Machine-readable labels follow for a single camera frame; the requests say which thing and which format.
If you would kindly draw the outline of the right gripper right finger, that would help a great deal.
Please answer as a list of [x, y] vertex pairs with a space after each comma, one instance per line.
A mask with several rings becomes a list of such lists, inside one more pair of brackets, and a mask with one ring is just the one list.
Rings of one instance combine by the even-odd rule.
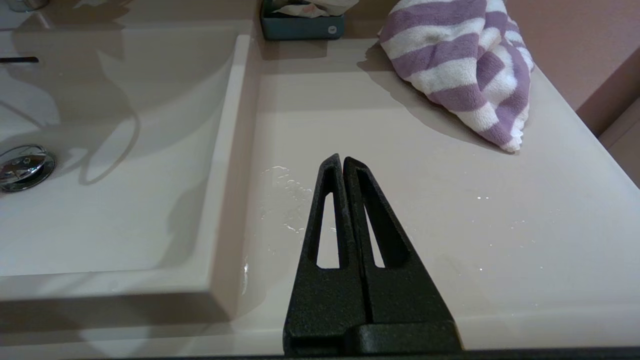
[[346, 333], [354, 354], [458, 353], [457, 325], [368, 166], [343, 162], [359, 248], [365, 321]]

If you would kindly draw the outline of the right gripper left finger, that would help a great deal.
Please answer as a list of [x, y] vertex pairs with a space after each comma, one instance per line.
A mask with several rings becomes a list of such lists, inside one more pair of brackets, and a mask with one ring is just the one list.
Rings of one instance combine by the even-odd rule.
[[[327, 195], [333, 197], [339, 265], [317, 260]], [[366, 321], [361, 258], [338, 153], [318, 168], [307, 228], [283, 326], [287, 356], [349, 356], [350, 334]]]

